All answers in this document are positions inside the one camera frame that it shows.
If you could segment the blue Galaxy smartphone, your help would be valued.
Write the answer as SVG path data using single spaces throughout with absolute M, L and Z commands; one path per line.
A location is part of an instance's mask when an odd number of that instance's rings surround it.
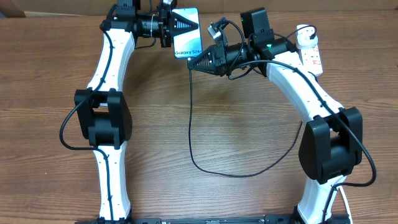
M 193 58 L 200 55 L 203 48 L 198 9 L 194 7 L 173 9 L 172 18 L 174 17 L 184 17 L 199 24 L 197 30 L 184 34 L 171 34 L 173 37 L 175 58 Z

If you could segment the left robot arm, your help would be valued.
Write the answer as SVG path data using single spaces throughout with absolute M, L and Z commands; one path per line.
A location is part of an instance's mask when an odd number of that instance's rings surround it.
M 163 48 L 174 48 L 176 58 L 202 51 L 197 8 L 178 8 L 176 1 L 161 1 L 151 15 L 140 8 L 139 1 L 118 1 L 109 10 L 100 25 L 103 48 L 95 74 L 74 97 L 82 135 L 98 166 L 101 206 L 95 223 L 132 223 L 125 171 L 132 116 L 123 82 L 137 39 L 159 39 Z

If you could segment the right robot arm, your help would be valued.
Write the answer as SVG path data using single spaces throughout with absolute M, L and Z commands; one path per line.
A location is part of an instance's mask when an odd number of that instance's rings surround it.
M 346 178 L 360 164 L 363 118 L 356 108 L 346 109 L 318 83 L 322 62 L 317 28 L 298 25 L 289 37 L 276 34 L 264 8 L 241 14 L 242 41 L 229 45 L 220 19 L 208 27 L 215 43 L 188 62 L 190 71 L 230 76 L 233 70 L 258 70 L 274 83 L 299 114 L 304 129 L 298 158 L 307 176 L 301 201 L 291 223 L 351 223 L 350 215 L 336 216 L 332 205 Z

